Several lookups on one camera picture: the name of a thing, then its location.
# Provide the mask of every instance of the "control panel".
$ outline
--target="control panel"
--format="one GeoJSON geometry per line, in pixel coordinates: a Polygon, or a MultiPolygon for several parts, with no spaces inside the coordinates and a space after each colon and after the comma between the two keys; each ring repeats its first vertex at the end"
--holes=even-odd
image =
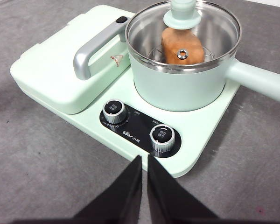
{"type": "Polygon", "coordinates": [[[182,144],[175,129],[118,99],[105,103],[99,119],[103,126],[156,157],[173,156],[182,144]]]}

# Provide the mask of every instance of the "black object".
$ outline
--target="black object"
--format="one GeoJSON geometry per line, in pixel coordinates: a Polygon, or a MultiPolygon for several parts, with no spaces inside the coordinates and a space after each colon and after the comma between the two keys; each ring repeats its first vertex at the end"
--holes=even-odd
{"type": "Polygon", "coordinates": [[[99,115],[101,124],[153,156],[168,158],[178,152],[182,145],[182,139],[177,130],[173,129],[175,132],[175,144],[172,149],[168,152],[159,153],[154,150],[149,134],[154,126],[162,124],[162,122],[147,116],[127,104],[125,104],[125,107],[127,109],[127,117],[123,122],[110,124],[102,111],[99,115]]]}
{"type": "Polygon", "coordinates": [[[182,188],[151,155],[147,169],[147,194],[153,224],[277,224],[219,219],[182,188]]]}
{"type": "Polygon", "coordinates": [[[142,195],[142,161],[137,156],[102,194],[72,219],[24,220],[13,224],[136,224],[142,195]]]}
{"type": "Polygon", "coordinates": [[[112,100],[109,101],[106,105],[105,105],[105,111],[109,114],[116,114],[118,113],[122,108],[122,105],[119,101],[117,100],[112,100]]]}
{"type": "Polygon", "coordinates": [[[157,142],[167,142],[171,139],[172,137],[172,131],[166,127],[166,126],[159,126],[156,127],[155,130],[153,131],[153,138],[157,142]]]}
{"type": "MultiPolygon", "coordinates": [[[[152,224],[280,224],[222,220],[183,189],[148,156],[147,193],[152,224]]],[[[142,194],[141,157],[137,156],[113,184],[70,219],[21,220],[11,224],[136,224],[142,194]]]]}
{"type": "Polygon", "coordinates": [[[125,21],[127,21],[127,18],[125,16],[121,16],[116,20],[117,23],[124,23],[125,21]]]}

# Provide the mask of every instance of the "control knob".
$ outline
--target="control knob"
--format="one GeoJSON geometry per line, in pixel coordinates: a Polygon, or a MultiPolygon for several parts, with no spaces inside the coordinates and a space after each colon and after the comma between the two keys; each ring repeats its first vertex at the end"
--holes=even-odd
{"type": "Polygon", "coordinates": [[[125,120],[127,110],[123,102],[118,99],[112,99],[105,103],[103,107],[103,114],[107,122],[111,124],[118,124],[125,120]]]}
{"type": "Polygon", "coordinates": [[[174,130],[168,125],[156,125],[150,131],[150,140],[155,151],[165,153],[172,149],[175,143],[174,130]]]}

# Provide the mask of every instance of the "lid knob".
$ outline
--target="lid knob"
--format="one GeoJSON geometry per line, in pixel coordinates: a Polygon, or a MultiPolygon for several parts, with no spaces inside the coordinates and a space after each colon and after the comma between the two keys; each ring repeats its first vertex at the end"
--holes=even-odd
{"type": "Polygon", "coordinates": [[[165,13],[164,23],[173,29],[191,29],[201,21],[196,0],[172,0],[171,10],[165,13]]]}

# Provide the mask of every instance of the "black button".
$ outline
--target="black button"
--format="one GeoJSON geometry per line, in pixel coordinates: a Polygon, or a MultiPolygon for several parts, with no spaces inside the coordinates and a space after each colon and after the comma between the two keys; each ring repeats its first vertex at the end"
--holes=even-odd
{"type": "Polygon", "coordinates": [[[121,110],[121,108],[122,108],[121,103],[119,101],[116,101],[116,100],[109,101],[105,105],[105,111],[108,114],[116,114],[121,110]]]}
{"type": "Polygon", "coordinates": [[[157,142],[164,143],[171,139],[172,131],[166,126],[159,126],[153,131],[153,138],[157,142]]]}
{"type": "Polygon", "coordinates": [[[116,20],[117,23],[124,23],[125,21],[127,21],[127,18],[125,16],[121,16],[116,20]]]}

